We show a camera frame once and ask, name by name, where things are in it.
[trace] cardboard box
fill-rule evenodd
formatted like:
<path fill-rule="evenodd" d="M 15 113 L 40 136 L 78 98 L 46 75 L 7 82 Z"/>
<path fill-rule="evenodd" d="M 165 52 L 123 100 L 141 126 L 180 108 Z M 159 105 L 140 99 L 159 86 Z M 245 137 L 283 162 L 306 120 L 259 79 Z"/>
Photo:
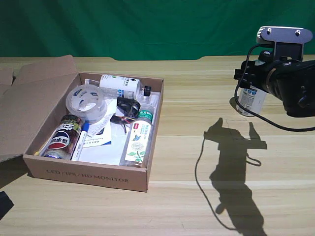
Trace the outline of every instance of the cardboard box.
<path fill-rule="evenodd" d="M 23 66 L 12 86 L 1 76 L 0 162 L 23 155 L 35 178 L 146 192 L 163 98 L 163 79 L 134 77 L 160 92 L 153 139 L 146 168 L 112 166 L 34 156 L 67 114 L 65 99 L 86 78 L 104 73 L 78 73 L 72 56 Z"/>

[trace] green backdrop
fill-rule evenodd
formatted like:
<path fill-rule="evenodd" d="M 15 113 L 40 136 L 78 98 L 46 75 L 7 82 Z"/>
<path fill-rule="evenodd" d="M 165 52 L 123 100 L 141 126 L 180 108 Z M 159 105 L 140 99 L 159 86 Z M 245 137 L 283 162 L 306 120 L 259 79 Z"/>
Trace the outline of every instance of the green backdrop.
<path fill-rule="evenodd" d="M 315 32 L 315 0 L 1 0 L 0 57 L 245 55 L 263 25 Z"/>

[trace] bottle cap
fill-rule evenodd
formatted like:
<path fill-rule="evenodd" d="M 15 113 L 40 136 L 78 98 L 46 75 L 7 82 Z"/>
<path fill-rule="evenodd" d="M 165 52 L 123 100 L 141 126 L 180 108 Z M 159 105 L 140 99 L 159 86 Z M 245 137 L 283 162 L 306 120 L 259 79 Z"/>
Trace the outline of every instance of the bottle cap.
<path fill-rule="evenodd" d="M 145 85 L 143 95 L 146 97 L 149 97 L 151 94 L 151 86 Z"/>
<path fill-rule="evenodd" d="M 269 51 L 261 51 L 258 57 L 258 60 L 263 61 L 263 62 L 272 62 L 273 60 L 273 55 Z"/>

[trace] soda can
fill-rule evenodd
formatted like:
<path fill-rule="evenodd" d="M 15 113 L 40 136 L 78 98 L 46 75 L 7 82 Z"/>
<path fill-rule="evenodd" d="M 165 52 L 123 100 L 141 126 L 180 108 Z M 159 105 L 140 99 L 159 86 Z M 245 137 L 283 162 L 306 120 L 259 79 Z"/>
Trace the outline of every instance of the soda can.
<path fill-rule="evenodd" d="M 62 118 L 45 151 L 45 157 L 70 160 L 81 134 L 83 121 L 75 115 Z"/>

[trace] bottle label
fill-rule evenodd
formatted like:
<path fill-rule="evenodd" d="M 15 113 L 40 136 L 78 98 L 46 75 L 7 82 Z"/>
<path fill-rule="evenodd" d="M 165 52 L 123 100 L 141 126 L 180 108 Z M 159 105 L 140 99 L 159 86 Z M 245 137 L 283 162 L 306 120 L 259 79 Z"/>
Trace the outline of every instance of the bottle label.
<path fill-rule="evenodd" d="M 149 111 L 146 111 L 146 110 L 142 110 L 142 111 L 139 112 L 138 118 L 141 118 L 141 117 L 147 118 L 147 119 L 149 119 L 151 122 L 152 122 L 152 120 L 153 120 L 153 114 L 152 114 L 151 112 L 149 112 Z"/>
<path fill-rule="evenodd" d="M 102 75 L 99 86 L 106 95 L 136 99 L 139 83 L 140 80 L 138 79 L 105 74 Z"/>
<path fill-rule="evenodd" d="M 151 125 L 144 120 L 138 120 L 132 124 L 125 161 L 143 162 L 150 131 Z"/>
<path fill-rule="evenodd" d="M 243 107 L 245 107 L 248 110 L 251 110 L 255 113 L 259 113 L 264 99 L 266 97 L 266 92 L 257 89 L 254 86 L 251 86 L 250 89 L 244 88 L 242 89 L 239 97 L 239 102 Z M 238 111 L 248 117 L 252 117 L 253 115 L 244 111 L 242 108 L 237 106 Z"/>

